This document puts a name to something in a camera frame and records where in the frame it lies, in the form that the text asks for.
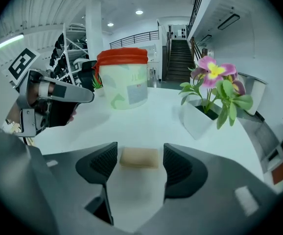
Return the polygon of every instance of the round table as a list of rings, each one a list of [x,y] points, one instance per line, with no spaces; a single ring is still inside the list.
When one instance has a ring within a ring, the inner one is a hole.
[[[114,110],[105,97],[95,97],[92,103],[79,105],[74,121],[67,126],[49,128],[36,136],[35,145],[42,154],[68,152],[114,141],[118,142],[118,147],[158,149],[161,158],[158,170],[123,171],[117,165],[108,180],[108,198],[115,226],[128,232],[136,230],[163,204],[166,182],[162,165],[164,143],[232,159],[263,181],[256,151],[238,119],[233,127],[226,121],[220,130],[214,122],[199,140],[195,140],[181,123],[181,96],[178,93],[178,90],[148,88],[147,102],[129,110]]]

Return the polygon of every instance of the container label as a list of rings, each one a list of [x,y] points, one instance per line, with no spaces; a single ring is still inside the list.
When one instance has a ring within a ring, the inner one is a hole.
[[[127,86],[129,104],[136,104],[147,98],[147,81]]]

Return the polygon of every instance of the wooden block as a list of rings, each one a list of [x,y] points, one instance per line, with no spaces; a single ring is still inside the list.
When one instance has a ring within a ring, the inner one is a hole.
[[[123,149],[120,165],[135,168],[159,167],[159,154],[157,149],[129,148]]]

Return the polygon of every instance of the white column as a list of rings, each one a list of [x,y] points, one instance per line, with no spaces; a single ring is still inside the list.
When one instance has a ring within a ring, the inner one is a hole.
[[[88,0],[85,19],[89,60],[97,60],[103,51],[100,1]]]
[[[220,2],[221,0],[201,0],[195,22],[187,36],[188,42],[199,33]]]

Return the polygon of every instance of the trash can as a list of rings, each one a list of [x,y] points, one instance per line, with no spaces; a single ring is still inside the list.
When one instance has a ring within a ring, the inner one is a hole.
[[[131,109],[147,101],[147,50],[119,48],[101,52],[94,66],[114,109]]]

